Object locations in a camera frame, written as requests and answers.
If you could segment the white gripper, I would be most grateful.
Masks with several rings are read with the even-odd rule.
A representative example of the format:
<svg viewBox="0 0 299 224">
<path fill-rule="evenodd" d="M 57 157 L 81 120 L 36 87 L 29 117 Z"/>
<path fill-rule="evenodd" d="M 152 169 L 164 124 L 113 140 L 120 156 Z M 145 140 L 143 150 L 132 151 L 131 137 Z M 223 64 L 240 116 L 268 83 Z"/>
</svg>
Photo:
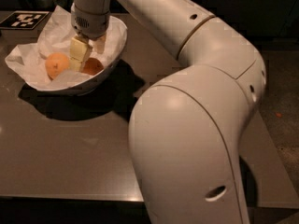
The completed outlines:
<svg viewBox="0 0 299 224">
<path fill-rule="evenodd" d="M 85 62 L 90 57 L 92 50 L 99 54 L 105 51 L 107 35 L 105 35 L 109 26 L 109 12 L 101 14 L 92 14 L 76 7 L 71 7 L 71 24 L 75 32 L 83 37 L 93 40 L 93 46 L 89 40 L 75 35 L 70 41 L 70 68 L 80 72 Z"/>
</svg>

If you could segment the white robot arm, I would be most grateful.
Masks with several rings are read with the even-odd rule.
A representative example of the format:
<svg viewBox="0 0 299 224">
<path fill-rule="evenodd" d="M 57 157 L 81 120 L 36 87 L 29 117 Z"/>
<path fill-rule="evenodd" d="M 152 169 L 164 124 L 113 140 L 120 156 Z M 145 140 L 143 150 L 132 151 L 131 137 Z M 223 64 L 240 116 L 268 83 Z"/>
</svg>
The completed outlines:
<svg viewBox="0 0 299 224">
<path fill-rule="evenodd" d="M 95 40 L 111 0 L 74 0 L 72 25 Z M 239 143 L 263 97 L 260 52 L 191 0 L 117 0 L 178 61 L 129 121 L 129 148 L 151 224 L 249 224 Z"/>
</svg>

